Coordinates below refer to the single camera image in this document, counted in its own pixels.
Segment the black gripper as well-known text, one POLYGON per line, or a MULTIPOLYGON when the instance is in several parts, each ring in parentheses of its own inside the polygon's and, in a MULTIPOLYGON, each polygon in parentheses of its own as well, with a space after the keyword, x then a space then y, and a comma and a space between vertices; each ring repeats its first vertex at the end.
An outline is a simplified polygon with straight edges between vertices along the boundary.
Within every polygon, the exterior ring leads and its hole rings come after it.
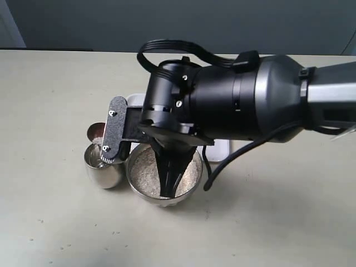
POLYGON ((173 198, 185 170, 198 146, 213 145, 214 140, 191 123, 178 122, 167 111, 128 107, 122 96, 114 97, 108 108, 101 160, 107 164, 124 162, 130 143, 149 144, 155 153, 160 195, 173 198))

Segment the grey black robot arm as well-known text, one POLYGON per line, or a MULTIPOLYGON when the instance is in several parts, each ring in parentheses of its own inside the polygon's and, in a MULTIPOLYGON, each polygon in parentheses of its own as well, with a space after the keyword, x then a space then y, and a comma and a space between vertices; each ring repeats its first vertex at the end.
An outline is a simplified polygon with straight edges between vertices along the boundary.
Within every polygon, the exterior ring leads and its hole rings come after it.
POLYGON ((245 52, 230 67, 202 67, 188 57, 152 73, 142 106, 112 99, 101 145, 108 164, 125 161, 130 145, 155 153, 160 195, 172 198, 199 146, 215 140, 287 142, 300 130, 338 135, 355 125, 355 63, 304 68, 288 56, 245 52))

